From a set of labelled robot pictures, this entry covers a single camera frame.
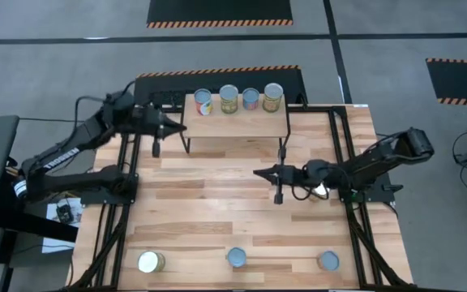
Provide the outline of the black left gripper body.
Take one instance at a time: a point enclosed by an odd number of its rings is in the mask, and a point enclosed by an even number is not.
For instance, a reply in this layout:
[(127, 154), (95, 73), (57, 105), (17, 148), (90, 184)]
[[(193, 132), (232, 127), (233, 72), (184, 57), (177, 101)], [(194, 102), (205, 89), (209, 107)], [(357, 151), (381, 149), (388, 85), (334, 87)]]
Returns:
[(160, 108), (150, 104), (140, 110), (135, 131), (137, 134), (149, 135), (153, 138), (153, 157), (159, 157), (161, 154), (161, 141), (163, 140), (164, 129), (164, 114)]

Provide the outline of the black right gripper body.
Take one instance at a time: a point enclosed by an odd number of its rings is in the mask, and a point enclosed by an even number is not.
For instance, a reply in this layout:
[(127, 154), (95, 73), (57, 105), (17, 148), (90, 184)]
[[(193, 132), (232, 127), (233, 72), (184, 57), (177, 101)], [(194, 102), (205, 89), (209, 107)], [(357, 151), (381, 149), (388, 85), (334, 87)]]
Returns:
[(299, 169), (292, 165), (285, 164), (286, 148), (280, 148), (279, 152), (279, 163), (276, 171), (276, 194), (274, 196), (275, 204), (283, 203), (283, 191), (284, 185), (291, 187), (291, 192), (294, 199), (303, 201), (309, 198), (309, 191), (306, 191), (306, 195), (302, 198), (296, 196), (294, 188), (298, 186), (298, 182), (302, 179), (302, 173)]

